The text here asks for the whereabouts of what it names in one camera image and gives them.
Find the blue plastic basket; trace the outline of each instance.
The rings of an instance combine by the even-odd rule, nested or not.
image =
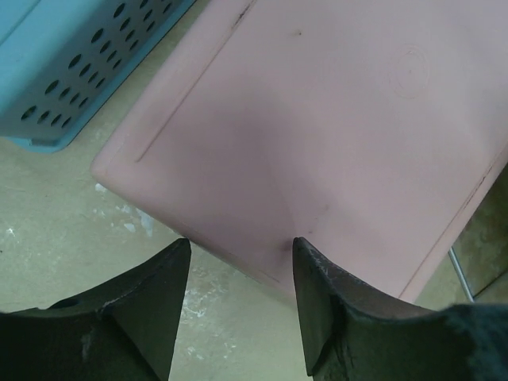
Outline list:
[[[66,147],[195,0],[0,0],[0,136]]]

